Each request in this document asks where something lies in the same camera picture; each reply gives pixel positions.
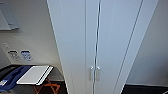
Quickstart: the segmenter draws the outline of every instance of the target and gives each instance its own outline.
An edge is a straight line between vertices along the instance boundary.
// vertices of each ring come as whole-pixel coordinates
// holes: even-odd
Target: wall
[[[49,64],[57,67],[62,73],[46,0],[7,1],[20,27],[12,31],[0,31],[0,46],[10,62],[12,64]],[[6,49],[3,43],[8,43],[10,49]],[[17,51],[21,60],[12,60],[7,53],[10,50]],[[23,59],[20,54],[23,50],[30,51],[32,61]],[[56,75],[58,70],[55,69],[52,75]]]
[[[168,0],[160,0],[127,84],[168,86]]]
[[[0,69],[11,64],[3,50],[0,48]]]

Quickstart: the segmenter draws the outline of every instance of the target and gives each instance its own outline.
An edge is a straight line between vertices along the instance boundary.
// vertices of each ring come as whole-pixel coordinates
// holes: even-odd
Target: wardrobe
[[[158,0],[47,0],[68,94],[120,94]]]

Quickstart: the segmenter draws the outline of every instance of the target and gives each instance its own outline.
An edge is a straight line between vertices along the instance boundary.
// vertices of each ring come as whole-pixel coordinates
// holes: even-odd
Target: power outlet
[[[30,52],[29,51],[21,51],[21,54],[23,56],[23,58],[27,61],[31,61],[32,60],[32,57],[30,55]]]
[[[20,60],[20,57],[16,51],[9,51],[8,53],[10,54],[13,60],[16,60],[16,61]]]

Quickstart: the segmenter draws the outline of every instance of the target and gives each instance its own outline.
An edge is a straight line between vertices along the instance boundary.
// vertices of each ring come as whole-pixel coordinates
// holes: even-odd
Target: door handle
[[[90,80],[94,81],[94,67],[93,66],[90,67]]]
[[[96,81],[100,81],[100,67],[96,67]]]

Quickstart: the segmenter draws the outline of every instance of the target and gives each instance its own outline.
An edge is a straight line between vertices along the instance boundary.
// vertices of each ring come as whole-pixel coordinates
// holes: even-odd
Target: red object
[[[40,93],[40,90],[42,89],[43,86],[50,86],[51,89],[52,89],[52,91],[54,92],[54,94],[58,94],[60,85],[58,85],[58,84],[52,84],[51,81],[48,79],[48,77],[46,78],[46,80],[47,80],[48,83],[47,83],[47,84],[42,84],[42,85],[40,85],[39,88],[37,88],[36,85],[33,85],[36,94],[39,94],[39,93]]]

